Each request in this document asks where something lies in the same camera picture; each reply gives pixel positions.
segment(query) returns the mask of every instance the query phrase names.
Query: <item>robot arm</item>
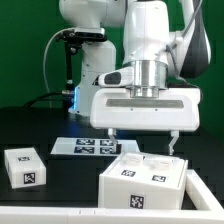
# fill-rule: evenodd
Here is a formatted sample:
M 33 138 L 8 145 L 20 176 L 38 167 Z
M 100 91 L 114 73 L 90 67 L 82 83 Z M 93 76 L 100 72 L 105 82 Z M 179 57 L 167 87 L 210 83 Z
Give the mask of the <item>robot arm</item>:
M 107 69 L 106 72 L 97 70 L 101 89 L 91 92 L 94 96 L 91 100 L 90 96 L 88 100 L 80 98 L 80 102 L 92 102 L 90 123 L 93 127 L 108 129 L 110 136 L 116 129 L 171 131 L 175 139 L 179 131 L 198 128 L 200 90 L 189 88 L 189 85 L 188 88 L 168 88 L 167 85 L 168 76 L 181 81 L 197 77 L 207 68 L 211 58 L 201 14 L 202 0 L 179 2 L 185 29 L 171 33 L 163 1 L 60 1 L 62 15 L 78 29 L 99 29 L 101 24 L 124 25 L 123 68 Z M 92 55 L 87 57 L 90 61 L 95 57 L 92 51 L 86 51 L 84 55 Z M 98 69 L 99 60 L 92 61 Z M 86 91 L 91 86 L 92 81 L 82 88 Z

